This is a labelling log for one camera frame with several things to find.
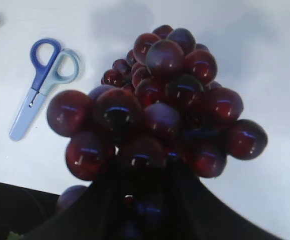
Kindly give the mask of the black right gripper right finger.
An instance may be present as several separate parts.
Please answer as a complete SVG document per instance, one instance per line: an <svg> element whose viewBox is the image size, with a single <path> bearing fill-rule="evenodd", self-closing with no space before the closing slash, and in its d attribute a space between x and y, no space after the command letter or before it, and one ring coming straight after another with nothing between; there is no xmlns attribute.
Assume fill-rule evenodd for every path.
<svg viewBox="0 0 290 240"><path fill-rule="evenodd" d="M167 150L164 240L277 240L218 199L182 161Z"/></svg>

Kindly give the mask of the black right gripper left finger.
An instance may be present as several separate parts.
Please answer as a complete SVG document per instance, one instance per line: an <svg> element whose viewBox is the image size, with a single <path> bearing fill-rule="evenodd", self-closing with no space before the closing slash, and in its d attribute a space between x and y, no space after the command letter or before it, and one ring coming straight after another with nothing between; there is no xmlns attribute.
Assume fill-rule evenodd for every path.
<svg viewBox="0 0 290 240"><path fill-rule="evenodd" d="M120 146L109 172L94 181L68 208L33 231L26 240L110 240L115 237L123 214L135 193L122 166Z"/></svg>

